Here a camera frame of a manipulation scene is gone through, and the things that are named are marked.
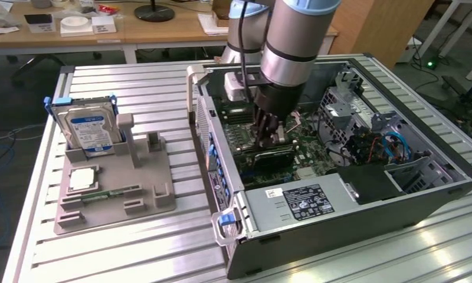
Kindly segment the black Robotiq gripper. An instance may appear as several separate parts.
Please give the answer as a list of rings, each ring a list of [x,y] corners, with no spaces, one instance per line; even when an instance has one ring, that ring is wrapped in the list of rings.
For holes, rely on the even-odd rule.
[[[255,119],[262,120],[267,114],[285,120],[301,100],[305,84],[286,87],[278,84],[265,84],[258,87],[255,96]]]

